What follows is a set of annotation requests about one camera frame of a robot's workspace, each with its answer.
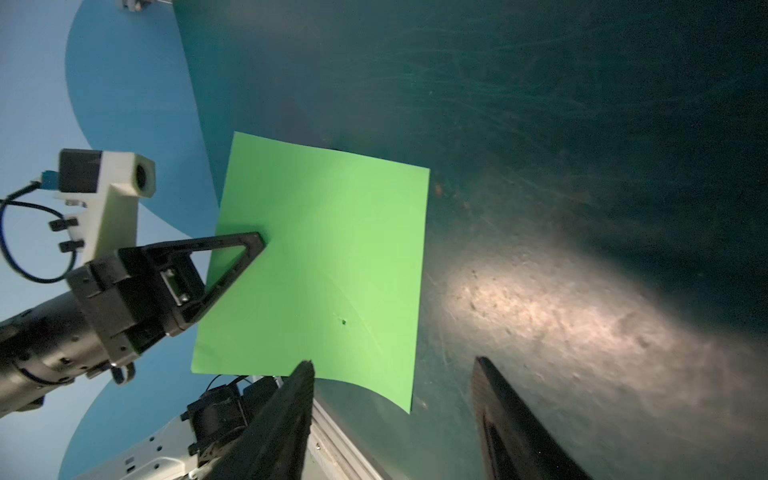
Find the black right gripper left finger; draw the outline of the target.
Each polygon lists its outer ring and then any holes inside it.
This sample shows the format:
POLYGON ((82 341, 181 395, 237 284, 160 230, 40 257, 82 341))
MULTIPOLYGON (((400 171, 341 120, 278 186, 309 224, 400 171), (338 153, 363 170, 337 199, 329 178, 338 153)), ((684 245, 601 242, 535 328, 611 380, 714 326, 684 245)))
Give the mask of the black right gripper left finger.
POLYGON ((299 479, 312 423, 314 381, 313 363, 299 363, 207 477, 299 479))

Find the green square paper sheet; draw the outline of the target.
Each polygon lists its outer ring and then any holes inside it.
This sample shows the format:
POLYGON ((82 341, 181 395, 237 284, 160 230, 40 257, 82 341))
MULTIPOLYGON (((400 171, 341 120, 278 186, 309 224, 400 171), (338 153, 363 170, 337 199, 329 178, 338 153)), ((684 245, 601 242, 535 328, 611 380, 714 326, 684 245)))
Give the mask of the green square paper sheet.
POLYGON ((216 232, 264 251, 199 322, 196 374, 318 378, 412 404, 430 172, 236 133, 216 232))

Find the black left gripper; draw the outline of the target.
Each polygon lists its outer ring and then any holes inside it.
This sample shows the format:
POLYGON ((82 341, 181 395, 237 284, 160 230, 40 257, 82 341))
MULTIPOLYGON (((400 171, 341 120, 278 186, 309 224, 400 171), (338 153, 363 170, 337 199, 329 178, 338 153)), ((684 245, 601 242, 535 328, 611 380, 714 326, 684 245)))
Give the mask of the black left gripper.
POLYGON ((250 232, 124 248, 83 264, 66 282, 107 362, 124 367, 199 322, 265 247, 250 232), (192 255, 229 248, 239 248, 239 256, 206 285, 192 255))

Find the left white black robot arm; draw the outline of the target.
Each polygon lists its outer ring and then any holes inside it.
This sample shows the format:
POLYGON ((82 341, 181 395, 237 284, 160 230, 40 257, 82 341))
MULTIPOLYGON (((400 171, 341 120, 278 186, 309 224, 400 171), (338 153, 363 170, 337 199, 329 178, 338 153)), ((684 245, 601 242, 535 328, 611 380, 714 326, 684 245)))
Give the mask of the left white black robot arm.
POLYGON ((266 244, 257 232, 115 250, 71 271, 67 292, 1 324, 1 413, 40 408, 76 378, 130 382, 136 361, 199 322, 266 244))

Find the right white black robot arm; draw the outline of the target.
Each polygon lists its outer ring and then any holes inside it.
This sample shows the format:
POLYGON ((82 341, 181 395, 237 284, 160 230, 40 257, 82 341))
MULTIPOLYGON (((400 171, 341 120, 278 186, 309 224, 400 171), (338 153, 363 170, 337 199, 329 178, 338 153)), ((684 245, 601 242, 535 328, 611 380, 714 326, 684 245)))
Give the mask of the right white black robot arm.
MULTIPOLYGON (((237 380, 205 391, 179 416, 86 479, 381 479, 381 469, 314 398, 315 370, 237 380)), ((487 479, 585 479, 486 357, 472 399, 487 479)))

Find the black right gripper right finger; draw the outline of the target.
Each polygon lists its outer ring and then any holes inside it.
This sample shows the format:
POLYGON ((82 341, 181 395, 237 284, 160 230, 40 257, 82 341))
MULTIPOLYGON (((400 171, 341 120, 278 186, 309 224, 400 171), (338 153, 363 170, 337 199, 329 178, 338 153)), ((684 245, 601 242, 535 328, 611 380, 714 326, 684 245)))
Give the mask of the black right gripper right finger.
POLYGON ((487 357, 475 359, 472 400, 488 479, 587 479, 487 357))

